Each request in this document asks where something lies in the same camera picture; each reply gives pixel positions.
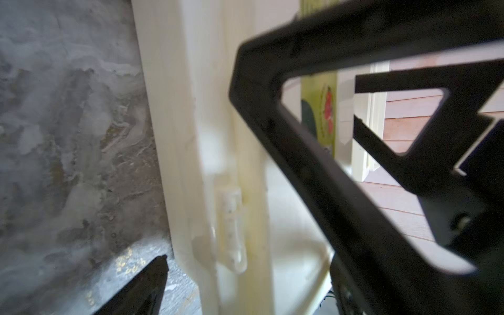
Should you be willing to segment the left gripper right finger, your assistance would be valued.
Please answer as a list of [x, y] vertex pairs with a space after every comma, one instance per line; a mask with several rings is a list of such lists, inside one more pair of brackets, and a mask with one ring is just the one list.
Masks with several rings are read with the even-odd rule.
[[347, 280], [344, 277], [339, 267], [339, 258], [334, 255], [329, 274], [331, 276], [333, 293], [335, 295], [336, 305], [339, 314], [342, 315], [363, 315], [364, 310], [360, 307], [357, 300], [348, 286]]

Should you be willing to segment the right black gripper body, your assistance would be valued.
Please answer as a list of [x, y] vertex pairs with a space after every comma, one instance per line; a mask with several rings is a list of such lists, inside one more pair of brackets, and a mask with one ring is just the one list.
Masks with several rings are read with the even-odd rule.
[[496, 247], [503, 236], [503, 120], [418, 199], [437, 244], [452, 252]]

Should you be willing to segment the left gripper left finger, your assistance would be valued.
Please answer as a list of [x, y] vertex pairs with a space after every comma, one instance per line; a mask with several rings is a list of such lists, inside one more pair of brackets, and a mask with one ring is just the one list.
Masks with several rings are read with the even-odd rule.
[[159, 314], [169, 267], [157, 256], [94, 314]]

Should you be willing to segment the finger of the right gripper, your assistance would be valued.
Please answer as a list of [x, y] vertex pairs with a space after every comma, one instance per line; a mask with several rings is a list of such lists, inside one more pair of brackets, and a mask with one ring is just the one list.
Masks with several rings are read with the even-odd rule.
[[349, 1], [238, 49], [230, 101], [307, 205], [366, 314], [502, 314], [503, 236], [484, 252], [451, 251], [474, 272], [431, 266], [281, 105], [282, 84], [502, 39], [502, 1]]
[[425, 194], [428, 183], [448, 175], [455, 163], [489, 126], [479, 110], [503, 81], [503, 60], [358, 75], [356, 93], [421, 89], [443, 92], [409, 150], [397, 154], [361, 119], [354, 118], [353, 138], [407, 191]]

